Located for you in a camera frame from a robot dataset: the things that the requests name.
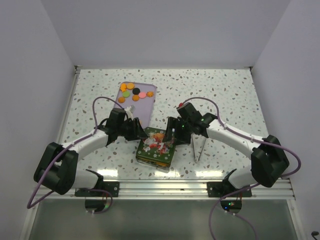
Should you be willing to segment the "metal tongs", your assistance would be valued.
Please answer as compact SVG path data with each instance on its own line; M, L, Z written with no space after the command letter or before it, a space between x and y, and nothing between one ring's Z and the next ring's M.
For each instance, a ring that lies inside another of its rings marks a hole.
M198 163L201 158L201 154L202 154L202 151L203 151L204 146L206 144L206 140L207 139L202 135L193 134L191 136L191 145L193 147L194 162L195 163Z

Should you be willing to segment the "gold tin lid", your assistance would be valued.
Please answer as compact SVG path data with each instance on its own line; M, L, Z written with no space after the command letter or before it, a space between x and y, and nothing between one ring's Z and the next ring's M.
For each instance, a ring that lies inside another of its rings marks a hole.
M165 131L162 129L147 127L144 132L148 138L140 141L135 158L171 165L176 150L174 141L163 142Z

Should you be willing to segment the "gold cookie tin box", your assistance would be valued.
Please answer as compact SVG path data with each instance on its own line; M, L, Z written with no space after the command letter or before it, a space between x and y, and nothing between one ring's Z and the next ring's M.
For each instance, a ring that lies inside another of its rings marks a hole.
M171 164L170 163L163 163L163 162L157 162L157 161L151 161L148 159L143 158L136 158L136 161L140 164L144 164L153 168L156 168L159 171L168 173L170 171Z

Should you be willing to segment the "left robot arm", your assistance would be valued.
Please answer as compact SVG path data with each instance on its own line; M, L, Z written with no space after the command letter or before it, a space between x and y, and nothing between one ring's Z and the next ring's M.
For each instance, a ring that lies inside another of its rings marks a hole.
M113 108L109 117L102 120L87 135L73 142L52 142L47 145L33 175L34 181L64 195L76 184L78 161L100 148L107 147L118 137L137 141L147 139L148 135L137 117L130 118L124 109Z

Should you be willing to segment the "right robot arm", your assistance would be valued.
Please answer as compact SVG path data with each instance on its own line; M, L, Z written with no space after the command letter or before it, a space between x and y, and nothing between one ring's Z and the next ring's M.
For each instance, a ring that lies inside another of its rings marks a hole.
M250 165L232 170L222 181L223 192L235 196L242 188L260 184L270 188L289 167L289 160L279 140L273 135L261 137L227 126L218 114L201 114L190 103L177 108L178 117L169 117L163 140L176 145L190 144L198 135L222 142L250 160Z

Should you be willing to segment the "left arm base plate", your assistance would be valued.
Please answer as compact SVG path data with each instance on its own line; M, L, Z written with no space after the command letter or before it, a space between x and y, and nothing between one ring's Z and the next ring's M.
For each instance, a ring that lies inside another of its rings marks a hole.
M118 197L120 183L118 181L102 181L97 183L92 189L79 188L75 190L75 197Z

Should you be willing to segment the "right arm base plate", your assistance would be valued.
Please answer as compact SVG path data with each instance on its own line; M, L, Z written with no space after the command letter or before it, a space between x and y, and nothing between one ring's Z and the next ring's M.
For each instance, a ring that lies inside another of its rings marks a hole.
M222 181L209 181L206 183L206 189L209 198L221 198L238 190L231 184L223 183ZM240 196L244 198L250 198L252 197L252 191L250 189L244 190L240 193L233 194L231 197L236 198Z

